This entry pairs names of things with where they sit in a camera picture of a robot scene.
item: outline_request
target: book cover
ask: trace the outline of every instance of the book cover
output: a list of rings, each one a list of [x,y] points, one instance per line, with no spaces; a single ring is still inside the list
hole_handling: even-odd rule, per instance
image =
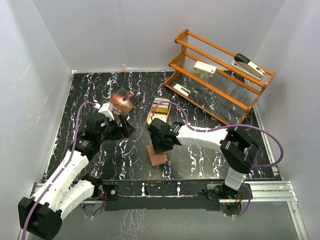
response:
[[[108,102],[113,104],[112,112],[117,119],[117,115],[123,114],[124,116],[134,108],[134,106],[141,100],[138,96],[134,95],[129,90],[120,88],[109,100]]]

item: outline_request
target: small white box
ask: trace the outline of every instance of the small white box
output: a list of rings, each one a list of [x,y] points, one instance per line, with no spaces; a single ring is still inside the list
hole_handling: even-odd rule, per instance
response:
[[[208,77],[213,77],[216,72],[217,67],[204,63],[202,61],[196,61],[195,65],[193,66],[193,70],[197,73],[206,75]]]

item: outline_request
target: book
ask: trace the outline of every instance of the book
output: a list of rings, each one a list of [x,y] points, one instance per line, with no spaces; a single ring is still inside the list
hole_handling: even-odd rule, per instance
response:
[[[112,103],[113,110],[112,113],[114,114],[114,119],[117,122],[120,121],[118,115],[123,114],[127,116],[128,113],[134,108],[134,106],[141,100],[140,97],[134,95],[129,90],[124,89],[121,87],[119,91],[117,91],[109,100],[108,102]]]
[[[158,105],[158,107],[156,108],[155,112],[156,113],[161,113],[161,114],[167,114],[168,111],[169,111],[169,102],[163,102],[163,101],[169,101],[165,98],[159,98],[159,97],[156,97],[154,100],[153,100],[153,103],[152,103],[152,108],[151,108],[151,111],[153,112],[156,108],[156,105],[160,102],[162,102],[161,104]]]

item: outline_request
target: stapler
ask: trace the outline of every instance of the stapler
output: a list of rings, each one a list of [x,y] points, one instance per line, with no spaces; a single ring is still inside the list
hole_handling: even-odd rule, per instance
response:
[[[234,56],[234,61],[231,62],[231,65],[239,69],[240,71],[256,78],[257,80],[262,80],[266,73],[241,53],[238,53]]]
[[[191,91],[186,89],[184,86],[181,86],[180,84],[176,83],[173,86],[174,89],[178,90],[180,93],[182,93],[185,96],[189,96],[191,94]]]

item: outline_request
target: white wall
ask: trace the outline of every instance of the white wall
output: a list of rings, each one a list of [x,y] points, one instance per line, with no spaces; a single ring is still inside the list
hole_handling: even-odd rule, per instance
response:
[[[71,71],[32,0],[0,3],[1,239],[16,239],[18,202],[44,172]]]
[[[167,70],[185,28],[253,58],[283,0],[33,0],[79,72]]]
[[[320,2],[286,0],[254,59],[277,71],[257,103],[283,144],[279,170],[292,182],[311,240],[320,235],[319,26]]]

